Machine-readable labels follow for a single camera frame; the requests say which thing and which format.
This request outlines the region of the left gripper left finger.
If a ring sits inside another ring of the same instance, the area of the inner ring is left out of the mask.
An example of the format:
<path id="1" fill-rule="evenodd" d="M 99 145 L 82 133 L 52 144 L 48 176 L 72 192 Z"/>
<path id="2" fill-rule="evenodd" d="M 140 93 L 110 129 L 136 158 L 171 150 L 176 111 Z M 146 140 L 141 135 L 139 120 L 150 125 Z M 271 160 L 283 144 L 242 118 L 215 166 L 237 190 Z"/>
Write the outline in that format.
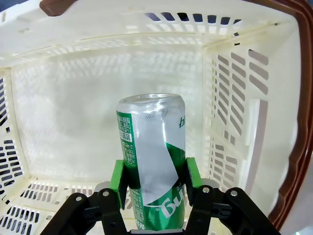
<path id="1" fill-rule="evenodd" d="M 127 235 L 121 209 L 125 208 L 128 183 L 123 160 L 117 160 L 109 183 L 100 183 L 87 197 L 73 193 L 52 218 L 54 235 L 86 235 L 97 222 L 106 235 Z"/>

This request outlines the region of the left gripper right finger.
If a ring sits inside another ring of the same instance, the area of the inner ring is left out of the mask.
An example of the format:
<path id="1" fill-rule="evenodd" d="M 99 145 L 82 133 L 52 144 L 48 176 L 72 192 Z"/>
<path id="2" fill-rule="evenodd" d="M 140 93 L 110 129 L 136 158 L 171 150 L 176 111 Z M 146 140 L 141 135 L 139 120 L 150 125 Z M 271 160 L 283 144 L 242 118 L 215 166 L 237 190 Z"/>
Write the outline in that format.
<path id="1" fill-rule="evenodd" d="M 202 182 L 195 158 L 186 158 L 184 180 L 192 210 L 186 235 L 207 235 L 211 218 L 233 235 L 277 235 L 279 231 L 241 188 L 226 192 Z"/>

